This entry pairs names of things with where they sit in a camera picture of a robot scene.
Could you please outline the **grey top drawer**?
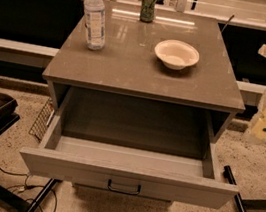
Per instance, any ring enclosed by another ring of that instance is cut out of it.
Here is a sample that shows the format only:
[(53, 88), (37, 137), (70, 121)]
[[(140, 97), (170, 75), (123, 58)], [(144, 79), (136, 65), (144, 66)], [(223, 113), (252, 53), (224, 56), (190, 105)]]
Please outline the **grey top drawer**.
[(33, 175), (137, 196), (220, 208), (238, 191), (222, 181), (210, 114), (197, 107), (70, 89), (38, 148)]

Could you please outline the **white paper bowl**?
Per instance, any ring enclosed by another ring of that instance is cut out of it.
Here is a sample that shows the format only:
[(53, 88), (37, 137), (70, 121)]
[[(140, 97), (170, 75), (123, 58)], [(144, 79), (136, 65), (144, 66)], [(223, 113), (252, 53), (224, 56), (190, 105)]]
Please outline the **white paper bowl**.
[(175, 71), (196, 65), (200, 60), (199, 52), (193, 46), (178, 40), (159, 42), (154, 52), (164, 66)]

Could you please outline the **green soda can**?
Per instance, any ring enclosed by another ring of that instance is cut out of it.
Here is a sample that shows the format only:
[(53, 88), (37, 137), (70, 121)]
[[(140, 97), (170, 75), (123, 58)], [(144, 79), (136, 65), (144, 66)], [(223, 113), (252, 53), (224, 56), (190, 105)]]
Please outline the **green soda can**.
[(157, 0), (142, 0), (140, 20), (151, 23), (154, 20), (154, 8)]

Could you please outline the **clear plastic water bottle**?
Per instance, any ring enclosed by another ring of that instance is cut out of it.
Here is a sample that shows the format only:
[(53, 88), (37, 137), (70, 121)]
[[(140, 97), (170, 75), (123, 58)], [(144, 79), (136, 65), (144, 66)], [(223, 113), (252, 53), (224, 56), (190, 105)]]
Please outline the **clear plastic water bottle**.
[(84, 0), (87, 47), (101, 50), (105, 46), (105, 6), (102, 0)]

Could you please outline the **grey drawer cabinet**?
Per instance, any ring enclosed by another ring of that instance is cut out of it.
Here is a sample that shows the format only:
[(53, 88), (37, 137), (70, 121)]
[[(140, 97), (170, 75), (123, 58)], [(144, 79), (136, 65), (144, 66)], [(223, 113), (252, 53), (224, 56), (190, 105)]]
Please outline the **grey drawer cabinet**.
[[(43, 72), (55, 115), (73, 88), (196, 107), (210, 114), (216, 145), (228, 123), (244, 110), (216, 20), (160, 10), (149, 24), (139, 21), (135, 5), (105, 6), (104, 48), (87, 48), (80, 22)], [(177, 71), (164, 66), (155, 46), (171, 39), (193, 46), (198, 63)]]

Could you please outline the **black stand leg left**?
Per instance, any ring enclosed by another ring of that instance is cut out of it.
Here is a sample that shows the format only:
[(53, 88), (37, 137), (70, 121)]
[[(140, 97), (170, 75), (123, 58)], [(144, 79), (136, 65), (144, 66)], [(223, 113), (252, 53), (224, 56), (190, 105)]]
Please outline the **black stand leg left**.
[(59, 181), (57, 179), (50, 179), (46, 185), (42, 187), (42, 190), (37, 194), (37, 196), (33, 198), (31, 202), (27, 203), (27, 209), (25, 209), (25, 212), (35, 212), (42, 203), (42, 200), (46, 198), (47, 194), (58, 182)]

